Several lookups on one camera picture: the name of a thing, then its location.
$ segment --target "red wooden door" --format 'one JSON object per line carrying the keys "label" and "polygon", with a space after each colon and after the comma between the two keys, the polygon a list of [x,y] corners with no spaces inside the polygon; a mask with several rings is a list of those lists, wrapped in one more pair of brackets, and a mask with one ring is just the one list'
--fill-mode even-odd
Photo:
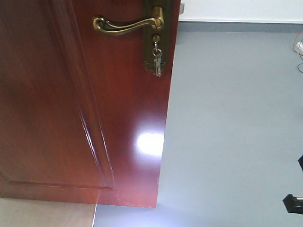
{"label": "red wooden door", "polygon": [[142,30],[92,29],[142,17],[142,0],[0,5],[0,196],[155,207],[179,1],[160,78]]}

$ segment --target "white wall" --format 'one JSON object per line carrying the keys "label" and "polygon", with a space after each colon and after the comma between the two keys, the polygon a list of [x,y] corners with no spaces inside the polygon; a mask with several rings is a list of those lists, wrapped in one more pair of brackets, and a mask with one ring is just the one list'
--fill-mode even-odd
{"label": "white wall", "polygon": [[94,227],[301,227],[295,35],[179,32],[158,207],[98,205]]}
{"label": "white wall", "polygon": [[180,21],[303,23],[301,0],[182,0]]}

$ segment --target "door panel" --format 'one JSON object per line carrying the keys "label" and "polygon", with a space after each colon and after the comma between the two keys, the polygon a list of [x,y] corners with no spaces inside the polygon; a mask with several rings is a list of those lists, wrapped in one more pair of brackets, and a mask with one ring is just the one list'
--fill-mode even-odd
{"label": "door panel", "polygon": [[155,207],[179,2],[161,78],[142,30],[92,29],[141,18],[141,0],[0,4],[0,196]]}

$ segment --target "brass door handle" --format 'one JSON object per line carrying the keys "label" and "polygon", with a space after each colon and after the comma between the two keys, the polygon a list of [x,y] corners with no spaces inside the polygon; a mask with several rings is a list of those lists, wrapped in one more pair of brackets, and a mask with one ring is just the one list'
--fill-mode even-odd
{"label": "brass door handle", "polygon": [[161,31],[164,28],[163,9],[160,6],[152,8],[150,18],[141,19],[132,22],[113,22],[103,16],[93,18],[93,27],[97,32],[107,35],[123,35],[144,26],[151,26],[155,31]]}
{"label": "brass door handle", "polygon": [[143,27],[143,65],[161,76],[169,62],[169,41],[174,0],[142,0],[144,18],[132,22],[112,22],[103,16],[93,17],[93,28],[105,35],[123,35]]}

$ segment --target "gray floor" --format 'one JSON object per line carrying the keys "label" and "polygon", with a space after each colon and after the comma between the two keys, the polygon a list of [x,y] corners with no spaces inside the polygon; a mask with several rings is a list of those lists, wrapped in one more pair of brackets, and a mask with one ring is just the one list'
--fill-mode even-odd
{"label": "gray floor", "polygon": [[179,32],[157,209],[98,205],[95,227],[299,227],[295,34]]}

